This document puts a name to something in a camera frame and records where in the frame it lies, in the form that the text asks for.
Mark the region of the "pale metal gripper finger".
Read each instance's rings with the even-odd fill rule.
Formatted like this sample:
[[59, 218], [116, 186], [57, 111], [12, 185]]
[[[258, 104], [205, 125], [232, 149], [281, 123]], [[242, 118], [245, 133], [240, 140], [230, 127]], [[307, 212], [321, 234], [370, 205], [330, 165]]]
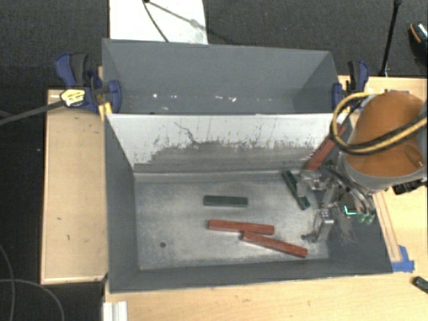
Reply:
[[311, 232], [301, 235], [307, 242], [327, 241], [334, 225], [334, 218], [330, 209], [319, 209], [314, 216]]
[[298, 196], [305, 197], [309, 190], [319, 187], [321, 173], [318, 171], [301, 171], [298, 178]]

